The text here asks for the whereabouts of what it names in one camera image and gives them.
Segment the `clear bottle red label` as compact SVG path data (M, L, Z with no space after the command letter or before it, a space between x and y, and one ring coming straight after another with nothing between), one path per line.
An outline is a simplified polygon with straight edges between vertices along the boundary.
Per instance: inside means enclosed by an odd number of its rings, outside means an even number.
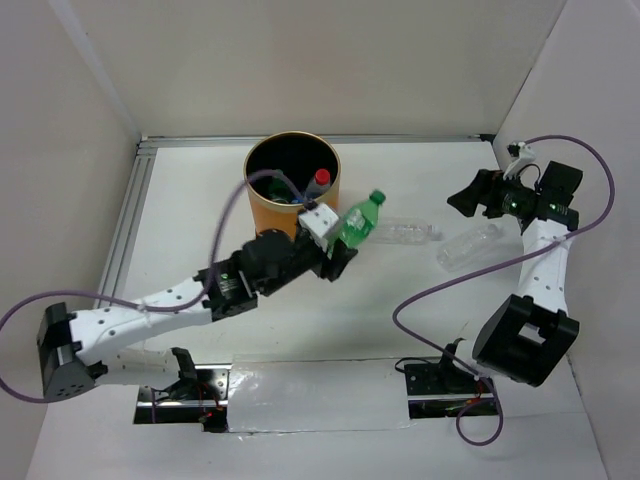
M305 191L304 200L314 200L324 195L332 185L331 173L325 168L318 169L309 181Z

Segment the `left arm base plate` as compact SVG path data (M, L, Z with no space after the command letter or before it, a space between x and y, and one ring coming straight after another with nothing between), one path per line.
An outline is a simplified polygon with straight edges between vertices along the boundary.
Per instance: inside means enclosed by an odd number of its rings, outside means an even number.
M154 390L141 386L133 417L135 425L199 425L203 432L228 431L231 364L196 366L197 380L181 380Z

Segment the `small clear bottle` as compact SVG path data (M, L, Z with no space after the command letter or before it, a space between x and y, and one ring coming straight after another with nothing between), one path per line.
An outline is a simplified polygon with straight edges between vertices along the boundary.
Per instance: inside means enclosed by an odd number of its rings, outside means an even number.
M454 272L489 252L503 235L503 229L494 223L475 226L443 243L436 260L445 271Z

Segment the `crushed green plastic bottle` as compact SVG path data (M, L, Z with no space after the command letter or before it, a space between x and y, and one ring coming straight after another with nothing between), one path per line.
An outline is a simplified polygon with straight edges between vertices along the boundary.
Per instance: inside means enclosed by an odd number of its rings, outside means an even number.
M349 249L362 244L377 227L379 210L385 201L386 195L375 189L367 199L353 205L332 228L328 236L329 249L335 249L339 242Z

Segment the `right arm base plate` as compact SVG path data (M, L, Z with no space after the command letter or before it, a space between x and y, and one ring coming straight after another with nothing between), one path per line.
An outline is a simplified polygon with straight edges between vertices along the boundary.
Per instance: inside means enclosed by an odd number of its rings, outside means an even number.
M497 416L493 394L472 374L451 364L414 359L397 367L404 374L409 418L456 417L473 405L467 416Z

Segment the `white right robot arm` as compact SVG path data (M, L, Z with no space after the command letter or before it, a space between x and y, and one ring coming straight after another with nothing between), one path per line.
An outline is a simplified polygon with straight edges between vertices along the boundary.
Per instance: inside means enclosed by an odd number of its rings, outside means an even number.
M582 178L581 170L552 161L529 188L500 170L481 169L468 187L447 199L466 217L480 205L488 218L515 217L526 255L553 247L522 262L516 292L485 323L472 351L478 364L533 387L545 382L579 334L564 287L567 235L579 225L570 204Z

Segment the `clear bottle without label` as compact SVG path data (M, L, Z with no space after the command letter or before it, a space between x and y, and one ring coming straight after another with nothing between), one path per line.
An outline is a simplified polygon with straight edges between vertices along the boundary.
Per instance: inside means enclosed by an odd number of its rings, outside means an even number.
M388 245L424 245L430 241L440 241L441 230L423 219L413 217L382 218L369 240Z

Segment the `small green bottle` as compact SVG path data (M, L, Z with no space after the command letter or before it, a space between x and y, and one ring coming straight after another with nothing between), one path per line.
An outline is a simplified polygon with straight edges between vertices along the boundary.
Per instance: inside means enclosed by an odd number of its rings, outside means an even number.
M273 178L268 187L268 199L278 204L290 204L296 197L282 180Z

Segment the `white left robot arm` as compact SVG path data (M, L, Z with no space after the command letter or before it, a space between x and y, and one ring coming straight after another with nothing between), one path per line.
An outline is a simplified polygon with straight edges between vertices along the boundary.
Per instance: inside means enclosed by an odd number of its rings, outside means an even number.
M43 397L48 403L63 401L112 383L146 385L187 398L198 377L187 349L143 353L131 345L244 314L257 307L259 297L308 271L335 281L357 253L342 241L323 250L304 229L295 237L268 230L214 268L141 299L134 308L71 312L65 303L50 305L36 340Z

